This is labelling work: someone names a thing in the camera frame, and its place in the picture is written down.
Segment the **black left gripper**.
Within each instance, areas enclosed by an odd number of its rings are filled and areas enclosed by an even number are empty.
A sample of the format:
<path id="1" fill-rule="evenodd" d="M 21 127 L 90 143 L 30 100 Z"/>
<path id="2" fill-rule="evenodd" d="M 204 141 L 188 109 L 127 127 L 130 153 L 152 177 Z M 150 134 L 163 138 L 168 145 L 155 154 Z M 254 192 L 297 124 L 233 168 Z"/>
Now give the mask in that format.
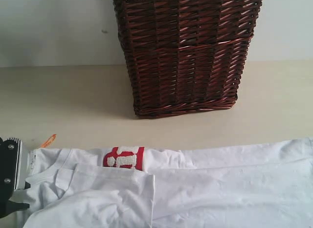
<path id="1" fill-rule="evenodd" d="M 13 196 L 14 190 L 9 187 L 0 187 L 0 216 L 6 217 L 11 213 L 17 211 L 24 211 L 30 208 L 27 203 L 17 203 L 11 201 L 10 198 Z"/>

